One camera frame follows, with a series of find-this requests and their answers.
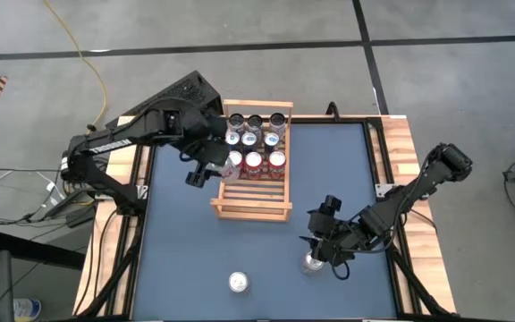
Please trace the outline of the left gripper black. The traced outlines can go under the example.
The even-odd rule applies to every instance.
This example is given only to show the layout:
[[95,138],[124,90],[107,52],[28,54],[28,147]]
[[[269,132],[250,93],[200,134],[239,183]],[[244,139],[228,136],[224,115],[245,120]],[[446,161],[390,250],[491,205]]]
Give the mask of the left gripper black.
[[200,138],[181,138],[179,140],[179,159],[184,163],[198,162],[195,169],[187,174],[185,182],[188,185],[203,188],[206,181],[212,177],[222,177],[218,170],[208,165],[206,149],[208,144],[213,142],[214,163],[216,165],[225,165],[232,148],[224,140],[214,141],[214,136],[211,134]]

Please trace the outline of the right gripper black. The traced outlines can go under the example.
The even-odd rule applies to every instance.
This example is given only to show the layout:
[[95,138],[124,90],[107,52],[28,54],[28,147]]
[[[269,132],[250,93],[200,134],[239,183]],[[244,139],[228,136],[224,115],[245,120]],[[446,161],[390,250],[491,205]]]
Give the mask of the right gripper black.
[[338,267],[355,259],[358,248],[358,216],[348,220],[335,218],[341,210],[342,201],[333,195],[326,195],[325,201],[317,209],[309,210],[308,229],[312,237],[300,236],[309,245],[318,245],[325,240],[324,250],[317,252],[317,259]]

